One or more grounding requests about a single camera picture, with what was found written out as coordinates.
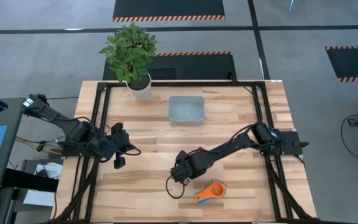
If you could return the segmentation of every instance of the floor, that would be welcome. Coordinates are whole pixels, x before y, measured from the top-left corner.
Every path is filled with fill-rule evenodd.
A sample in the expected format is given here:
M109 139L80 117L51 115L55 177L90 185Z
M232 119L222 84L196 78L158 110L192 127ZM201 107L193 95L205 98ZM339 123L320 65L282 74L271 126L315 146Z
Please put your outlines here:
M125 23L111 22L114 2L0 0L0 98L29 93L78 96L83 80L102 79L104 57L98 50L106 31L39 34L34 30L118 28ZM203 31L154 32L157 51L232 51L240 79L283 80L295 127L301 139L310 142L304 160L319 218L358 223L358 160L346 151L340 135L342 120L358 113L358 83L338 82L324 50L328 45L358 45L358 29L349 27L358 26L358 1L295 0L289 12L290 0L253 0L259 26L278 27L262 29L261 42L255 41L252 29L236 30L252 26L249 2L223 0L225 21L138 25L203 27ZM212 27L220 30L208 31ZM295 30L302 27L306 30ZM29 34L4 34L4 30L29 30ZM268 71L262 72L260 62ZM76 99L51 101L51 106L73 116ZM18 136L42 140L61 134L52 125L23 117ZM358 128L345 126L344 138L358 155ZM21 166L24 159L37 156L47 155L15 144L11 161ZM49 215L50 210L20 212L16 223L41 222Z

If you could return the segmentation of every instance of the green leaves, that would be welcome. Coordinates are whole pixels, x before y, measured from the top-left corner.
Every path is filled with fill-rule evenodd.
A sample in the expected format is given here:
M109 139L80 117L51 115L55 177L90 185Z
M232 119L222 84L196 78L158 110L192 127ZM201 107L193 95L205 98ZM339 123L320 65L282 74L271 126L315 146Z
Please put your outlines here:
M134 23L107 37L106 47L99 51L106 55L109 69L122 83L140 80L148 74L147 67L155 56L155 36L150 36Z

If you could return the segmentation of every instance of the black rubber mat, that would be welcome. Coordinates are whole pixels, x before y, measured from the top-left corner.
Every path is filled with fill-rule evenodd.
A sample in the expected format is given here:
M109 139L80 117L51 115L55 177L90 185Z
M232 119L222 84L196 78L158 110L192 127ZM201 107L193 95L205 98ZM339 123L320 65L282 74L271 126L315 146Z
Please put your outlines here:
M326 47L340 82L358 82L358 46Z
M116 0L113 22L225 19L222 0Z
M153 80L225 80L232 71L231 52L158 53L148 69ZM109 64L104 64L103 80L116 80Z

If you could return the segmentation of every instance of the translucent plastic bin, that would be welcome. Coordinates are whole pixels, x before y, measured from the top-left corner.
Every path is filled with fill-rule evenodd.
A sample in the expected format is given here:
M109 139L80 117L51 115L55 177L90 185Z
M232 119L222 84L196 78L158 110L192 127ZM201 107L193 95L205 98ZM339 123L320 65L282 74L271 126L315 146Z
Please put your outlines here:
M177 124L201 124L205 119L205 99L202 96L171 96L168 117Z

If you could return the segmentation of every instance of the wooden table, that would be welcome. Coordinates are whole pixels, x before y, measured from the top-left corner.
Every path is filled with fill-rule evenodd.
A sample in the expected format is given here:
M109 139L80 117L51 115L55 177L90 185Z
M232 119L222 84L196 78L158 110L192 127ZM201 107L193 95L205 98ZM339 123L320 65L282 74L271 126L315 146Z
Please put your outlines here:
M94 81L83 82L76 117L91 117L97 84ZM275 127L293 129L283 83L266 81L266 87ZM179 200L170 198L165 191L169 170L180 150L189 152L200 146L212 149L226 142L242 127L255 123L257 118L252 95L237 86L153 87L152 95L152 101L137 101L126 87L112 89L106 124L124 123L131 143L142 154L126 156L126 165L118 170L114 169L113 159L100 164L91 221L274 221L264 158L254 149L245 149L217 161L207 173L188 184L184 196ZM206 100L204 123L171 124L167 114L168 99L172 95L203 96ZM306 212L315 216L303 164L293 156L282 156L282 161L289 191ZM71 199L76 163L76 157L64 161L57 190L58 214ZM211 179L227 184L226 195L222 199L199 205L195 201L195 193ZM168 188L173 195L181 191L181 185L172 180ZM284 217L282 195L278 189L277 192ZM85 214L87 193L83 198L80 217Z

